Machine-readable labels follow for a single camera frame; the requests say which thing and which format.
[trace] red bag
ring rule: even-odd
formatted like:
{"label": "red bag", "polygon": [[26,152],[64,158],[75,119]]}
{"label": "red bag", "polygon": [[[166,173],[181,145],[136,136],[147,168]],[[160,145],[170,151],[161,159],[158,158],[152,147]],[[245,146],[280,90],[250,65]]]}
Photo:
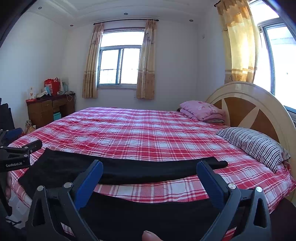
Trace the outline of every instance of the red bag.
{"label": "red bag", "polygon": [[45,80],[44,85],[45,87],[48,86],[51,95],[57,95],[57,93],[59,92],[60,83],[58,77],[56,77],[55,79]]}

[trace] curtain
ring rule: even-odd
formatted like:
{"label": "curtain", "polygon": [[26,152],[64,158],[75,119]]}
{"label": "curtain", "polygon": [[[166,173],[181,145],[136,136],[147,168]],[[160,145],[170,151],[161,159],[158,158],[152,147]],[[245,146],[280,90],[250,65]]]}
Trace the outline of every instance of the curtain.
{"label": "curtain", "polygon": [[96,78],[98,69],[98,55],[101,45],[102,35],[104,31],[104,24],[99,23],[94,26],[91,45],[89,47],[89,54],[86,61],[86,69],[83,76],[82,97],[83,98],[97,98]]}
{"label": "curtain", "polygon": [[148,20],[145,27],[137,81],[137,98],[154,99],[156,22]]}
{"label": "curtain", "polygon": [[225,84],[231,81],[253,83],[260,34],[248,0],[221,0],[217,9],[225,50]]}

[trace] black pants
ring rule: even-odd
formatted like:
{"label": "black pants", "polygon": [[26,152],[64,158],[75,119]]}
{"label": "black pants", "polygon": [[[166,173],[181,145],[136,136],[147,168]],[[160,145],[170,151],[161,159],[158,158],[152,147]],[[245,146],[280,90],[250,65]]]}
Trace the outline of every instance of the black pants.
{"label": "black pants", "polygon": [[[46,149],[40,159],[18,180],[33,198],[36,188],[61,187],[73,181],[93,160],[104,165],[99,183],[133,184],[180,179],[196,175],[196,164],[206,160],[213,169],[227,166],[214,157],[187,161],[136,161],[86,156]],[[196,241],[209,229],[219,210],[209,199],[193,202],[139,203],[93,193],[80,209],[94,234],[104,241],[141,241],[144,230],[165,241]],[[235,227],[234,220],[230,228]]]}

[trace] ceiling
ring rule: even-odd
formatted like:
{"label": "ceiling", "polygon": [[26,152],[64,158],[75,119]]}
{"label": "ceiling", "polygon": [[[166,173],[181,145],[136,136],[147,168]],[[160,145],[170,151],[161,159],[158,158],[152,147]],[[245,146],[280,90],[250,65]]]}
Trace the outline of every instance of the ceiling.
{"label": "ceiling", "polygon": [[28,11],[64,27],[124,18],[158,18],[196,24],[215,3],[216,0],[37,0]]}

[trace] red and white plaid fabric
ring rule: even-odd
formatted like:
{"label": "red and white plaid fabric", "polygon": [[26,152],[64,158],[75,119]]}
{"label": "red and white plaid fabric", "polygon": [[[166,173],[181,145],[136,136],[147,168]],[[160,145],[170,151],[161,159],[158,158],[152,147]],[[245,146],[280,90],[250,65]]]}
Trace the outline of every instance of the red and white plaid fabric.
{"label": "red and white plaid fabric", "polygon": [[[110,158],[173,161],[214,156],[228,162],[215,170],[241,189],[263,188],[270,212],[296,187],[283,164],[269,168],[215,133],[223,124],[207,124],[174,111],[88,108],[21,137],[11,146],[43,142],[31,155],[31,165],[45,148]],[[17,182],[26,169],[12,172],[12,188],[28,207],[31,199]],[[97,185],[96,192],[136,202],[189,202],[208,198],[197,176],[160,183]]]}

